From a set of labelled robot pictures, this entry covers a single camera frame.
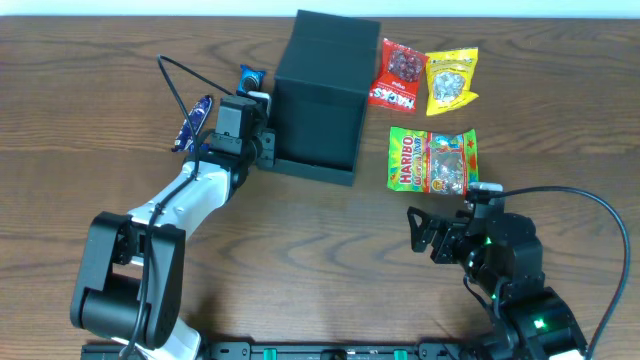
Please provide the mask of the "green Haribo gummy bag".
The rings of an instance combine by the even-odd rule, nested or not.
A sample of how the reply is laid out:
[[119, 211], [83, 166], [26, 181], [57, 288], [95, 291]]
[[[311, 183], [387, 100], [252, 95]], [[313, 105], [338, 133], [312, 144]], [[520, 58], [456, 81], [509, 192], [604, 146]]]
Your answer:
[[479, 181], [476, 131], [442, 134], [391, 127], [387, 187], [397, 192], [464, 195]]

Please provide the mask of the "dark blue snack bar wrapper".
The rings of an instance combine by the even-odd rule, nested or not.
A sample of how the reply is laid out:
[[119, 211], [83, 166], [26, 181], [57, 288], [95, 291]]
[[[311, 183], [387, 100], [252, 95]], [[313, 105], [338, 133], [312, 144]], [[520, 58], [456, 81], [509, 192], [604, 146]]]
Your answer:
[[213, 97], [205, 95], [198, 100], [188, 113], [188, 118], [176, 136], [172, 152], [192, 151], [195, 140], [206, 123], [213, 107]]

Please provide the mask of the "blue Oreo cookie pack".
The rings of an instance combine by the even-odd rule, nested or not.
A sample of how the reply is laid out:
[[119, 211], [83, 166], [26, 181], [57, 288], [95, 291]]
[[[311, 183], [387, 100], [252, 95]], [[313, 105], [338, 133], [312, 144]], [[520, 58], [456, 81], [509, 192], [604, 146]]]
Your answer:
[[266, 72], [264, 70], [254, 70], [246, 64], [241, 64], [240, 69], [241, 77], [236, 89], [236, 94], [247, 95], [251, 91], [260, 92]]

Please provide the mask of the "yellow Hacks candy bag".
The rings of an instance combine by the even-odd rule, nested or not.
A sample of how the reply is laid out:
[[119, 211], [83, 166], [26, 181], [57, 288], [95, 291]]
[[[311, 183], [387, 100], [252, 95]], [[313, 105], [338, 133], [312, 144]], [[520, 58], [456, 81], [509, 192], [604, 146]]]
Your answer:
[[427, 53], [427, 116], [459, 109], [479, 97], [471, 90], [478, 55], [477, 48]]

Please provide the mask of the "red Hacks candy bag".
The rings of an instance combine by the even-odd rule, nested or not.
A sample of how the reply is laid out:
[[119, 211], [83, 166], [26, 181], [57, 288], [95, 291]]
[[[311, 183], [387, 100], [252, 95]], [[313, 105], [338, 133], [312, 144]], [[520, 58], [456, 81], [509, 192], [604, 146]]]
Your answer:
[[427, 61], [425, 53], [384, 38], [380, 70], [369, 90], [368, 104], [414, 113]]

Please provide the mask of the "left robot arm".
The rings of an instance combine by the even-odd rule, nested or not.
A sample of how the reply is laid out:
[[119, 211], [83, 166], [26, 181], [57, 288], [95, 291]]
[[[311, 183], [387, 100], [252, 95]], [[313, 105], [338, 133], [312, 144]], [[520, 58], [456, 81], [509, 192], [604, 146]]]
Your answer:
[[200, 136], [206, 145], [168, 186], [125, 215], [93, 219], [70, 305], [73, 326], [121, 343], [121, 359], [198, 357], [202, 337], [179, 317], [186, 243], [253, 164], [273, 164], [270, 110], [264, 92], [223, 97], [215, 128]]

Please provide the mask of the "black box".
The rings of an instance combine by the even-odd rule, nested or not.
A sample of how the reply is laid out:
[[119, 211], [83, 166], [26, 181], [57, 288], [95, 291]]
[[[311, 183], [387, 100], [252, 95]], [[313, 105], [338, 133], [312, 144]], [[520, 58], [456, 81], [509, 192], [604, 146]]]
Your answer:
[[274, 172], [351, 186], [380, 24], [300, 10], [274, 75]]

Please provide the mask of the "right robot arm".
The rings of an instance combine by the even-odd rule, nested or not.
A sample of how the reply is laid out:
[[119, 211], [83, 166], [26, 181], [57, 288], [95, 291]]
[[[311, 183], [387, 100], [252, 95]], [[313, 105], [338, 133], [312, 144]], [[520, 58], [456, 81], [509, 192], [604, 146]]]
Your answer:
[[568, 305], [545, 285], [543, 246], [533, 221], [501, 205], [444, 218], [410, 207], [411, 247], [432, 247], [436, 264], [458, 264], [463, 284], [488, 314], [492, 332], [462, 345], [460, 359], [584, 359], [586, 339]]

